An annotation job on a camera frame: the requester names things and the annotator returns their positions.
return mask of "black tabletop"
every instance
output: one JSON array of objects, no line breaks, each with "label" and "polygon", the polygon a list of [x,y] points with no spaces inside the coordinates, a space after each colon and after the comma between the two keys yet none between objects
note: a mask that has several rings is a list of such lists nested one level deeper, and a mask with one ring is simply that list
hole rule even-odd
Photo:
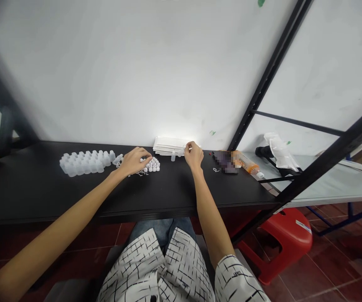
[{"label": "black tabletop", "polygon": [[[64,153],[114,150],[126,154],[133,146],[41,142],[0,159],[0,225],[53,221],[101,183],[116,167],[103,173],[69,177],[59,166]],[[146,149],[153,154],[150,147]],[[202,162],[206,182],[219,209],[268,209],[277,204],[261,184],[243,169],[238,174],[213,170],[208,151]],[[96,214],[110,222],[190,216],[196,213],[191,171],[183,157],[157,156],[159,172],[127,177]]]}]

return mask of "white shirt with black pattern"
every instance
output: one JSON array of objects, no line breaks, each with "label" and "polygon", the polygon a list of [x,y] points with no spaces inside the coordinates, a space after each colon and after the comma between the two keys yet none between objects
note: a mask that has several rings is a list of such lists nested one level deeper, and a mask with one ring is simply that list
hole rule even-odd
[{"label": "white shirt with black pattern", "polygon": [[215,292],[198,244],[176,228],[164,256],[153,229],[121,253],[97,302],[269,301],[255,277],[233,255],[216,268]]}]

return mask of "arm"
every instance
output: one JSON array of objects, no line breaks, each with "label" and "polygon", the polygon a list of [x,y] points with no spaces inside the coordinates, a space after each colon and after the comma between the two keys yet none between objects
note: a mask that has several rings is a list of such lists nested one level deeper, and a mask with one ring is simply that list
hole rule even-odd
[{"label": "arm", "polygon": [[[148,156],[143,163],[140,158]],[[84,196],[0,269],[0,301],[18,301],[90,222],[103,201],[128,175],[143,169],[152,155],[136,147],[121,167]]]},{"label": "arm", "polygon": [[216,269],[224,256],[235,255],[233,245],[203,176],[202,149],[195,142],[190,142],[185,148],[184,155],[194,177],[199,221],[205,236],[210,261]]}]

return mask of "jeans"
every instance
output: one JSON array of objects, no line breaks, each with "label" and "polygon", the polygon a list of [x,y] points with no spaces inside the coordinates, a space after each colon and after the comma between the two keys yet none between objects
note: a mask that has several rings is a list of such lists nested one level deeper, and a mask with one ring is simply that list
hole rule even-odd
[{"label": "jeans", "polygon": [[174,230],[179,229],[186,232],[191,238],[197,242],[194,229],[189,217],[173,218],[173,219],[161,219],[161,220],[146,220],[136,223],[132,233],[129,237],[129,243],[134,241],[137,237],[145,233],[149,229],[153,229],[156,233],[156,238],[159,243],[163,254],[165,254],[171,238],[173,237]]}]

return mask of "plastic bag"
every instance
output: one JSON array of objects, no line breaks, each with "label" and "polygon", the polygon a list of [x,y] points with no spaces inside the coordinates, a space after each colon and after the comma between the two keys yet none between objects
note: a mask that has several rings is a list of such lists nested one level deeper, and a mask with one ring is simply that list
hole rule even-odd
[{"label": "plastic bag", "polygon": [[296,172],[300,166],[290,154],[289,149],[284,141],[281,140],[279,135],[275,132],[264,134],[264,139],[267,141],[273,156],[276,159],[276,166],[281,169],[292,169]]}]

